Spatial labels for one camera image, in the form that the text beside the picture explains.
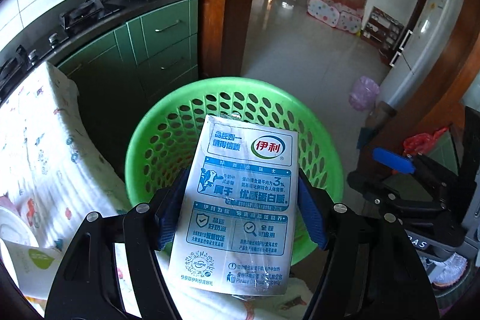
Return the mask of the blue white milk carton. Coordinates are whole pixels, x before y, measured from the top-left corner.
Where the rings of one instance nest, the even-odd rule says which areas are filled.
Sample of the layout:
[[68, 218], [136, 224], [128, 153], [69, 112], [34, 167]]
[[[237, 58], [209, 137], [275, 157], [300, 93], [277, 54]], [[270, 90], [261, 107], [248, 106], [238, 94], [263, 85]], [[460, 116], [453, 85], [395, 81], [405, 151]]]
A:
[[173, 240], [172, 280], [231, 295], [284, 294], [298, 161], [297, 132], [208, 115]]

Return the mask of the green kitchen cabinet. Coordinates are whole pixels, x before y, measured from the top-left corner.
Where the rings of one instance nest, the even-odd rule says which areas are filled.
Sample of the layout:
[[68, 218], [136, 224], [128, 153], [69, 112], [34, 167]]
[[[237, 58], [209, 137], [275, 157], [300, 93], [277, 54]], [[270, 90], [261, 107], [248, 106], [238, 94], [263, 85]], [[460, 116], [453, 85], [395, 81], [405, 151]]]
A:
[[80, 118], [118, 176], [143, 115], [196, 81], [199, 0], [156, 7], [108, 30], [58, 65], [79, 90]]

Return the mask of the red plastic bag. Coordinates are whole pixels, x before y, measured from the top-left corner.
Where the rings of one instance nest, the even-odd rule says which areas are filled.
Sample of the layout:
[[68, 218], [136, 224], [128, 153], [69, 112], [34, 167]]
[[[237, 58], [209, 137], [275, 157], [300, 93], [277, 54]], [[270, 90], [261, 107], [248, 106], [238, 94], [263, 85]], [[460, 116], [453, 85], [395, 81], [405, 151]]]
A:
[[403, 155], [415, 156], [417, 154], [427, 154], [447, 131], [447, 127], [442, 127], [433, 133], [423, 132], [407, 138], [403, 142]]

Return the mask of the pink plastic bag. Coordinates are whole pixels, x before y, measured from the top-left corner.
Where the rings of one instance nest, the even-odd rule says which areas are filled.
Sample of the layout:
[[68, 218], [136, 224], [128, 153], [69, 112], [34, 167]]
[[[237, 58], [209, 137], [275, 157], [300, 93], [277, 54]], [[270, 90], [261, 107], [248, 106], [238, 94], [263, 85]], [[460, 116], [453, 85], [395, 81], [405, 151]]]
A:
[[354, 110], [371, 110], [380, 93], [379, 85], [367, 76], [360, 76], [349, 93], [349, 104]]

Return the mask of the white refrigerator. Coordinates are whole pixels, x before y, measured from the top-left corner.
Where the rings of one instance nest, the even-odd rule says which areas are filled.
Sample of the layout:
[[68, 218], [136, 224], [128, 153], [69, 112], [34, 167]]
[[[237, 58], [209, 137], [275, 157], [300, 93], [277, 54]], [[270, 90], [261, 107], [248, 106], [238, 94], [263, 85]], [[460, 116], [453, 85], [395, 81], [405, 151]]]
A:
[[377, 104], [399, 110], [416, 93], [446, 47], [460, 10], [460, 0], [426, 0], [414, 29], [391, 61]]

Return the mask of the cartoon print tablecloth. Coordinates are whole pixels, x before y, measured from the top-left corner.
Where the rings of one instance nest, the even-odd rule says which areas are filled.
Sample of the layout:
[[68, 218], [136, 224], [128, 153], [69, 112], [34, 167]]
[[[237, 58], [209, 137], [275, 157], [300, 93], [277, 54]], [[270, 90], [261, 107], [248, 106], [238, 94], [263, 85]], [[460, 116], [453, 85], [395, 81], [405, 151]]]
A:
[[42, 247], [63, 253], [92, 210], [124, 213], [170, 185], [191, 164], [206, 115], [239, 112], [271, 123], [270, 104], [305, 114], [307, 108], [279, 88], [255, 79], [205, 79], [168, 94], [154, 117], [153, 149], [134, 153], [148, 170], [126, 184], [112, 160], [97, 150], [78, 106], [78, 88], [63, 72], [42, 65], [1, 107], [1, 194]]

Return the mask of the white paper cup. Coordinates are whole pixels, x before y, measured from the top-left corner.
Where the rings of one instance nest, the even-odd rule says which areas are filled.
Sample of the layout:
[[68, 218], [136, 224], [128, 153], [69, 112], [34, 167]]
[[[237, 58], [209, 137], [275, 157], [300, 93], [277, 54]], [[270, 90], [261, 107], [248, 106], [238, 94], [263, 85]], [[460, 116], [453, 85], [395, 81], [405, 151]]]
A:
[[57, 249], [38, 248], [4, 241], [19, 290], [35, 299], [47, 300], [63, 255]]

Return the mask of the white plastic lid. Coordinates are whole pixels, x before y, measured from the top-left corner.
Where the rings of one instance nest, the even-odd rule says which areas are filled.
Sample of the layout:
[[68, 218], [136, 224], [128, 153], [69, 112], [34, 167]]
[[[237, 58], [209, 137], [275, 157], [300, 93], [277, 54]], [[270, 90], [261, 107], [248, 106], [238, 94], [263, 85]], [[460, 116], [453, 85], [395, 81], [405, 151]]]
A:
[[38, 241], [28, 225], [13, 211], [0, 207], [1, 238], [17, 244], [38, 247]]

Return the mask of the polka dot play tent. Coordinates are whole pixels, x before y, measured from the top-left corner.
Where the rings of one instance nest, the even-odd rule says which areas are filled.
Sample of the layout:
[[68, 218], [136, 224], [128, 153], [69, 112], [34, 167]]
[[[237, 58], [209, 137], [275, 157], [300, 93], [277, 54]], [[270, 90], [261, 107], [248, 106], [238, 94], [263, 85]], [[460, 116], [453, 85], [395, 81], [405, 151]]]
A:
[[320, 22], [356, 35], [362, 28], [363, 9], [352, 9], [332, 0], [307, 0], [307, 13]]

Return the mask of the black gas stove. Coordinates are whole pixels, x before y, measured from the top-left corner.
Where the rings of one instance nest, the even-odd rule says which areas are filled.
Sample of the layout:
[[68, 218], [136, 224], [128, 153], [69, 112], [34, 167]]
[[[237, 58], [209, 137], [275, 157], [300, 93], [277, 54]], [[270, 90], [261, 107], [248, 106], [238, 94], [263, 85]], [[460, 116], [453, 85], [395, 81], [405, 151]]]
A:
[[124, 7], [101, 0], [86, 0], [60, 14], [59, 25], [47, 32], [46, 37], [37, 40], [30, 49], [18, 45], [9, 58], [1, 60], [1, 103], [45, 57], [72, 37], [122, 9]]

